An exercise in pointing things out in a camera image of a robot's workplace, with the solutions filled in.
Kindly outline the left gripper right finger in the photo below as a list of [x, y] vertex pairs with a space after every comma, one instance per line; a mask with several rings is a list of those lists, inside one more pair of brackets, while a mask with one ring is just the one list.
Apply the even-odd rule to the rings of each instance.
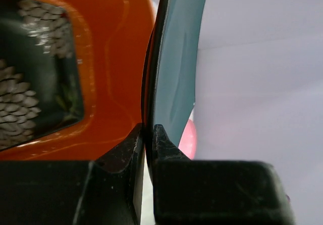
[[162, 125], [153, 131], [152, 184], [157, 224], [295, 224], [272, 165], [190, 160]]

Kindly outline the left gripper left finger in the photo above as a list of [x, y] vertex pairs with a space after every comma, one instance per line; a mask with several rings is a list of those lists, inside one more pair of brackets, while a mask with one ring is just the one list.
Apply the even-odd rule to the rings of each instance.
[[143, 167], [141, 124], [97, 160], [2, 161], [1, 224], [140, 224]]

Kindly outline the teal square plate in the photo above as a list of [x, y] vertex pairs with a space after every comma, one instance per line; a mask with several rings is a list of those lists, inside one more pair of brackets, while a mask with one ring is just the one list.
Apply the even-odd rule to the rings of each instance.
[[195, 77], [206, 0], [159, 0], [142, 80], [141, 111], [147, 165], [158, 151], [183, 157], [178, 149], [195, 105]]

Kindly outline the black floral square plate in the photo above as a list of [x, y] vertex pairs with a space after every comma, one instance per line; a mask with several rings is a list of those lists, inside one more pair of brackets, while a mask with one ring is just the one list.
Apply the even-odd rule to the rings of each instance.
[[36, 0], [1, 0], [1, 150], [83, 118], [67, 11]]

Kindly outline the orange plastic bin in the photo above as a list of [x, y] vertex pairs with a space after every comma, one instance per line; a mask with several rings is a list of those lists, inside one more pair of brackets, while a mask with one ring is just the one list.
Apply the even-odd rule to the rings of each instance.
[[145, 52], [153, 28], [150, 0], [36, 0], [67, 11], [72, 24], [84, 118], [1, 150], [1, 160], [96, 159], [141, 121]]

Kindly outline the pink round plate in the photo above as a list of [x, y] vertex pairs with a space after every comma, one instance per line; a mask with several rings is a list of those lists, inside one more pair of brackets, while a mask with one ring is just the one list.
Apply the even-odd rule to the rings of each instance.
[[194, 109], [186, 123], [182, 137], [179, 143], [179, 149], [189, 158], [193, 159], [197, 147], [197, 131], [194, 123]]

